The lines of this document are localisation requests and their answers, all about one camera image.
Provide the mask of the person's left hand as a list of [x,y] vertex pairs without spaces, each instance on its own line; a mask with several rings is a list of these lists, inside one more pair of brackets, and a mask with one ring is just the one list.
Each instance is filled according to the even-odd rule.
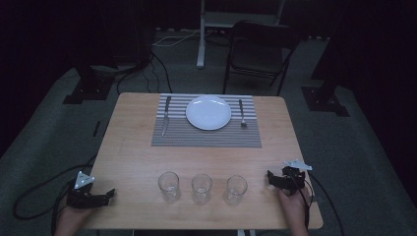
[[53,236],[75,236],[93,213],[93,208],[64,208],[58,217]]

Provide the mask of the clear drinking glass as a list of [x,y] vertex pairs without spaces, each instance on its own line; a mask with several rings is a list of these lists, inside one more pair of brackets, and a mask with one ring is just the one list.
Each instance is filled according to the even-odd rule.
[[165,172],[159,176],[158,187],[164,200],[168,203],[175,203],[181,197],[179,177],[172,171]]
[[246,180],[240,175],[233,175],[227,180],[223,198],[228,205],[237,206],[242,201],[247,189]]
[[192,179],[193,201],[196,205],[205,205],[210,199],[212,180],[207,174],[197,174]]

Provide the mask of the person's right hand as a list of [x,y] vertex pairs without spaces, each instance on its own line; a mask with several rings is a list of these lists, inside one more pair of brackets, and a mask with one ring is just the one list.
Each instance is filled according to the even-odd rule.
[[306,226],[307,207],[304,202],[310,196],[307,188],[303,188],[300,193],[287,196],[281,189],[277,189],[283,216],[292,236],[309,236]]

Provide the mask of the black folding chair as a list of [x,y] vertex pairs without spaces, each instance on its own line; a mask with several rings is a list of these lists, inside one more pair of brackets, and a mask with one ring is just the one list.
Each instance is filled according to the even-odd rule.
[[291,56],[300,43],[296,29],[285,25],[239,21],[231,29],[222,93],[226,93],[230,70],[270,77],[272,86],[281,77],[276,95],[282,90]]

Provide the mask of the white round plate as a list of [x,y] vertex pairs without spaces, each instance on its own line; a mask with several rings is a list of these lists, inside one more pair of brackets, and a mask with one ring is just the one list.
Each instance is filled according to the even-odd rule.
[[231,119],[231,107],[215,95],[201,95],[186,107],[186,118],[196,128],[206,131],[221,129]]

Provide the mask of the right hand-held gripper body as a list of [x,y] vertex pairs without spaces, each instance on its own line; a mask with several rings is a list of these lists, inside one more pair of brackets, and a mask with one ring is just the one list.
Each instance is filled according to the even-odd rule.
[[306,172],[313,167],[300,161],[299,159],[284,161],[282,168],[282,183],[280,188],[295,192],[305,187]]

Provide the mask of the white metal stand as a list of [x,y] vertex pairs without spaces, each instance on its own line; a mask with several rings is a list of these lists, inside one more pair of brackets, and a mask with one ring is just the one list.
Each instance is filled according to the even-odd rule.
[[278,0],[276,11],[270,14],[254,13],[228,13],[228,12],[211,12],[206,10],[206,0],[201,0],[200,12],[200,39],[197,56],[197,68],[202,69],[205,66],[206,56],[206,28],[224,28],[230,29],[235,23],[241,20],[257,21],[261,23],[278,25],[282,16],[286,0]]

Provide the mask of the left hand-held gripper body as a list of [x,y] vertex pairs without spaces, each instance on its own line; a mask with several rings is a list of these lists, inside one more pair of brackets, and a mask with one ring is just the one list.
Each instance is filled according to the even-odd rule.
[[67,205],[77,209],[96,208],[99,201],[90,193],[94,178],[83,171],[70,183]]

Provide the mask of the black stand base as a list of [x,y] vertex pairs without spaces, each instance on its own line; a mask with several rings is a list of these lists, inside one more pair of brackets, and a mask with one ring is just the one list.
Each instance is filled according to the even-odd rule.
[[333,112],[339,117],[349,117],[349,113],[337,99],[335,94],[327,96],[319,88],[301,87],[310,111]]
[[105,100],[115,80],[114,77],[98,76],[89,65],[76,67],[80,79],[64,104],[81,104],[85,100]]

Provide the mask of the silver table knife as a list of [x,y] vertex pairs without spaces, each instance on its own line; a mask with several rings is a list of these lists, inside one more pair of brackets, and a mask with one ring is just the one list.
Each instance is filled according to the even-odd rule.
[[166,131],[167,131],[167,127],[169,124],[169,104],[171,101],[171,95],[168,95],[166,97],[165,100],[165,106],[164,106],[164,117],[163,117],[163,121],[162,121],[162,131],[161,131],[161,135],[164,136]]

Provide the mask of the grey striped placemat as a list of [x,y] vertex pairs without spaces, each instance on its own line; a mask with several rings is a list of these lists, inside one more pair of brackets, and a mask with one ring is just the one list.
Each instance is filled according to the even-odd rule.
[[[162,136],[164,106],[168,95],[171,95],[169,124],[165,135]],[[187,120],[187,105],[201,95],[218,96],[230,105],[231,119],[226,126],[218,130],[206,131],[194,127]],[[243,101],[247,128],[242,128],[240,125],[239,99]],[[251,95],[233,94],[163,93],[158,102],[151,145],[184,148],[261,148],[262,141],[254,98]]]

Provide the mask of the silver fork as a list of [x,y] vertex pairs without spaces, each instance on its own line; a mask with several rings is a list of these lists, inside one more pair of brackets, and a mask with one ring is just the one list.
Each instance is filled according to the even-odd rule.
[[247,128],[247,123],[245,121],[245,113],[244,113],[242,99],[239,99],[239,108],[240,108],[240,113],[241,113],[241,122],[240,122],[240,125],[241,125],[242,128]]

